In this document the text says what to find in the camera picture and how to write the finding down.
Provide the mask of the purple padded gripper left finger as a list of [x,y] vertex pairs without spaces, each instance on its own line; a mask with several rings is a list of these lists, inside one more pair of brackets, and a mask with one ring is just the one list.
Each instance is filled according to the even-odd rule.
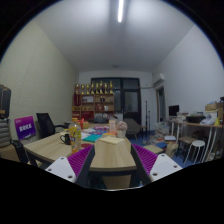
[[95,147],[90,145],[68,158],[59,157],[46,168],[46,171],[75,184],[87,184],[94,156]]

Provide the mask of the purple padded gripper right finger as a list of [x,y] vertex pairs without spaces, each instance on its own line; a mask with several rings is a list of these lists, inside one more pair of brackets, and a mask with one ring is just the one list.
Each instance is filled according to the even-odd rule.
[[136,144],[131,145],[131,155],[142,182],[154,182],[182,169],[165,153],[157,155]]

